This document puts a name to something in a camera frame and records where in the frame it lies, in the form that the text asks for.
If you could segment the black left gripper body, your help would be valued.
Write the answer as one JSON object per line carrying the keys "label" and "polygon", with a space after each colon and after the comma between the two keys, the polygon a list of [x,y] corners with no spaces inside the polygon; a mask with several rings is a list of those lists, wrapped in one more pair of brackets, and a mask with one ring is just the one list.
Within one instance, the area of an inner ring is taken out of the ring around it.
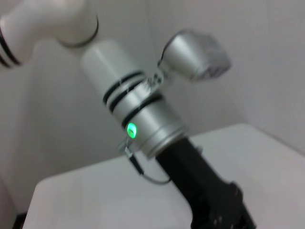
{"label": "black left gripper body", "polygon": [[222,180],[188,138],[165,148],[157,162],[192,211],[193,229],[255,229],[236,183]]}

